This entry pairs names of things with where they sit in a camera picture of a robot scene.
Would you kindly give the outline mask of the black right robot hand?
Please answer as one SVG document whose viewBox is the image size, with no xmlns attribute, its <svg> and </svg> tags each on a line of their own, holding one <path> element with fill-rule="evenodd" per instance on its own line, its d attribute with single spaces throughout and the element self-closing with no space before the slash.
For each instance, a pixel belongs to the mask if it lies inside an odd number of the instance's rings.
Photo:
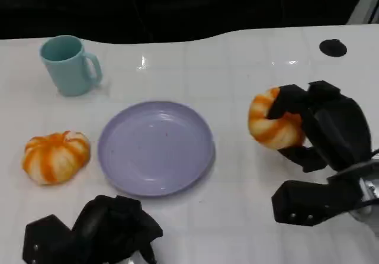
<svg viewBox="0 0 379 264">
<path fill-rule="evenodd" d="M 315 81 L 308 90 L 297 85 L 281 86 L 279 90 L 268 118 L 282 118 L 286 113 L 300 116 L 300 129 L 311 147 L 286 146 L 279 152 L 304 172 L 327 166 L 339 172 L 371 159 L 371 133 L 365 115 L 339 88 Z"/>
</svg>

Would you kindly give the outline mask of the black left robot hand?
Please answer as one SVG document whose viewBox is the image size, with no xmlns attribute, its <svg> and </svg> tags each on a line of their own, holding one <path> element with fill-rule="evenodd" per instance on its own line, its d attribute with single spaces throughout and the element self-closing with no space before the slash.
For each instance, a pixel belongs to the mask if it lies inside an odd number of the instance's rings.
<svg viewBox="0 0 379 264">
<path fill-rule="evenodd" d="M 140 201 L 117 195 L 99 195 L 89 201 L 72 232 L 80 263 L 119 263 L 139 252 L 146 263 L 156 263 L 151 245 L 163 236 L 159 224 Z"/>
</svg>

